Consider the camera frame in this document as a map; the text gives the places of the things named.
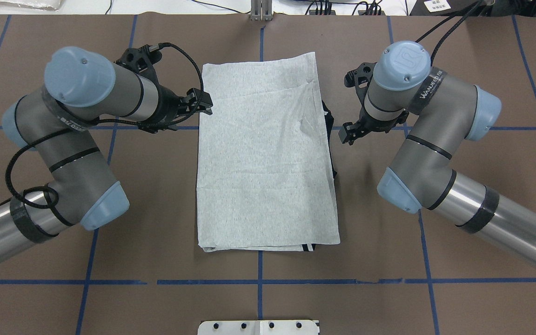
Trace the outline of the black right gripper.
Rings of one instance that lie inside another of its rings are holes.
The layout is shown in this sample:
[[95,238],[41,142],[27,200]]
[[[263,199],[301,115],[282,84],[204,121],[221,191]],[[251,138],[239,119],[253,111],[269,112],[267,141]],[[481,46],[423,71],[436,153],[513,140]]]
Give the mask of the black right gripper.
[[368,135],[370,132],[388,133],[396,125],[406,122],[409,113],[401,108],[384,111],[370,100],[369,89],[372,87],[375,63],[362,63],[355,70],[349,71],[344,78],[345,87],[353,87],[361,104],[359,119],[355,123],[345,122],[338,132],[342,144],[353,145],[355,135]]

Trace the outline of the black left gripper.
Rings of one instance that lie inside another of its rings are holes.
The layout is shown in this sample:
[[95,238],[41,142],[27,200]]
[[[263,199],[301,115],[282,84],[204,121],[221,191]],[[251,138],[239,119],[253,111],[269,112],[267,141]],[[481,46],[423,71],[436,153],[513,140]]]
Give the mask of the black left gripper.
[[177,130],[175,121],[178,116],[192,117],[194,114],[213,114],[213,102],[209,93],[198,88],[187,91],[186,104],[181,97],[160,85],[154,65],[162,59],[161,49],[172,47],[189,59],[181,47],[171,43],[129,47],[115,62],[117,65],[133,72],[141,82],[140,102],[127,116],[122,116],[117,123],[137,127],[142,131],[155,134],[158,131]]

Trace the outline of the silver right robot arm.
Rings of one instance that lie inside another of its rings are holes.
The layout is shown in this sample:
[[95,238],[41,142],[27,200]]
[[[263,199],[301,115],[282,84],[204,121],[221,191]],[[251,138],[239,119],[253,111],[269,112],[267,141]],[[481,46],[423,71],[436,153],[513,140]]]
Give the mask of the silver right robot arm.
[[449,166],[464,141],[478,141],[502,110],[498,97],[434,66],[434,56],[410,40],[384,49],[379,61],[349,70],[359,119],[340,129],[352,145],[372,132],[389,132],[409,114],[417,119],[377,186],[394,206],[422,208],[451,220],[461,231],[512,253],[536,268],[536,213]]

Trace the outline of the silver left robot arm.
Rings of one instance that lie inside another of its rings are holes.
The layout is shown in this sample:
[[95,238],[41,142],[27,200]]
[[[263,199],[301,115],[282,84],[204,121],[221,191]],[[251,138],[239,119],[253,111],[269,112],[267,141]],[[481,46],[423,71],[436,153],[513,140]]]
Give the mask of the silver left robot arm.
[[[158,82],[154,68],[172,47],[194,66],[200,86],[181,97]],[[53,53],[43,86],[17,100],[2,129],[19,150],[6,167],[10,194],[0,204],[0,263],[75,225],[94,231],[130,203],[89,130],[120,123],[155,134],[177,130],[213,102],[199,66],[169,42],[130,47],[116,61],[81,47]]]

